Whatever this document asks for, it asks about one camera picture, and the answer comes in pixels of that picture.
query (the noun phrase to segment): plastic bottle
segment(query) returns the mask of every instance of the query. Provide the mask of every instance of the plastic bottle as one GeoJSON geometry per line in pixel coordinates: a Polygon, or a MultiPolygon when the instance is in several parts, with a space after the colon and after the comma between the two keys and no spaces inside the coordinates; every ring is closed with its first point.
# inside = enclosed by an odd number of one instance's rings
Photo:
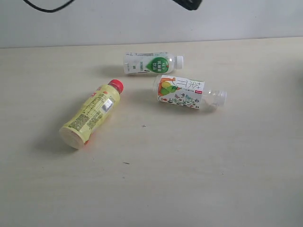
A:
{"type": "Polygon", "coordinates": [[[207,105],[223,106],[227,93],[204,87],[205,82],[169,75],[158,75],[153,91],[160,102],[201,109],[207,105]]]}
{"type": "Polygon", "coordinates": [[[175,57],[171,53],[132,53],[127,52],[124,57],[124,73],[170,73],[174,69],[183,68],[183,56],[175,57]]]}
{"type": "Polygon", "coordinates": [[[88,143],[93,131],[100,126],[120,101],[123,84],[114,79],[100,86],[77,114],[59,130],[63,141],[69,146],[80,149],[88,143]]]}

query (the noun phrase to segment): white wall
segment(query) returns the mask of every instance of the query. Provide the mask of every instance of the white wall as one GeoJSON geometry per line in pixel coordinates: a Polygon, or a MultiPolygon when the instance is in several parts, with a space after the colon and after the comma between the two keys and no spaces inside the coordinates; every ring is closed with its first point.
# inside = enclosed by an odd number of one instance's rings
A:
{"type": "MultiPolygon", "coordinates": [[[[32,0],[56,8],[66,0],[32,0]]],[[[302,0],[76,0],[52,14],[0,0],[0,47],[134,44],[303,35],[302,0]]]]}

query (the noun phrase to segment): yellow bottle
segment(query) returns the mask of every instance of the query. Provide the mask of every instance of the yellow bottle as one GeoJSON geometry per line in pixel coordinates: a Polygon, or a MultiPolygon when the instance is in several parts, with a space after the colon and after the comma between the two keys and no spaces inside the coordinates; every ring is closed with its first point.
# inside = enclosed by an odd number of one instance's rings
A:
{"type": "Polygon", "coordinates": [[[100,86],[86,100],[77,114],[60,128],[59,134],[63,141],[76,149],[84,147],[93,131],[103,123],[113,107],[119,103],[122,91],[123,84],[117,79],[100,86]]]}

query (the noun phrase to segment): black cable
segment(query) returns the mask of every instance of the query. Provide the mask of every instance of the black cable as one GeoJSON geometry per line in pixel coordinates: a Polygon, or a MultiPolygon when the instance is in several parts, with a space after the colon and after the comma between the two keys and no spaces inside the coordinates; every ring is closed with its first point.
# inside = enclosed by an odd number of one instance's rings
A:
{"type": "Polygon", "coordinates": [[[26,4],[28,4],[29,6],[33,7],[34,9],[36,10],[39,10],[41,12],[45,12],[45,13],[55,13],[55,12],[58,12],[59,10],[61,9],[64,9],[65,7],[67,7],[68,5],[70,5],[73,1],[75,0],[69,0],[68,2],[66,2],[65,4],[61,5],[60,7],[58,8],[55,8],[55,9],[43,9],[43,8],[40,8],[36,5],[34,5],[33,3],[31,3],[30,1],[28,0],[23,0],[26,4]]]}

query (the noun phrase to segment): yellow bottle label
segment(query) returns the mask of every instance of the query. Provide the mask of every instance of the yellow bottle label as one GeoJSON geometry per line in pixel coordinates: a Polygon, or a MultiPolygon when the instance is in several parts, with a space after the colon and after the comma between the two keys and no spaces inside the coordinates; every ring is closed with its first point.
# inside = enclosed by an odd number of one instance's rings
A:
{"type": "MultiPolygon", "coordinates": [[[[71,133],[78,135],[83,143],[89,140],[92,132],[102,124],[110,110],[120,101],[119,92],[110,85],[100,86],[91,97],[82,105],[77,114],[62,128],[69,129],[71,133]]],[[[63,138],[65,142],[71,136],[63,138]]]]}

